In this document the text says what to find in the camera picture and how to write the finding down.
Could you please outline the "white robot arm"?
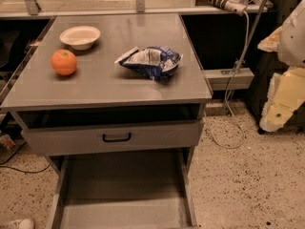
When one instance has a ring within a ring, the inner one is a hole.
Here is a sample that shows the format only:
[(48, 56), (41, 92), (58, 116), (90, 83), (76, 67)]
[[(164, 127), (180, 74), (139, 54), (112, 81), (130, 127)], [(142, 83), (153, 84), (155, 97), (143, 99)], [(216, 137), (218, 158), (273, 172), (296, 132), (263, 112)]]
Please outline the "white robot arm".
[(257, 47), (264, 52), (276, 52), (278, 60), (288, 66), (285, 73), (272, 77), (259, 121), (262, 130), (275, 132), (305, 102), (305, 0)]

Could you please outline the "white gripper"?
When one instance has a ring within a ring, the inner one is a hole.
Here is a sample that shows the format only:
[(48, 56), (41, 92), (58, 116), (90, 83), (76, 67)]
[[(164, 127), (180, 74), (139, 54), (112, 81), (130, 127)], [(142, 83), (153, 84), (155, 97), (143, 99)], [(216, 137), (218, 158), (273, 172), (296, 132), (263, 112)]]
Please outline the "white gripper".
[(259, 127), (266, 132), (279, 130), (304, 102), (304, 68), (289, 68), (284, 74), (274, 73)]

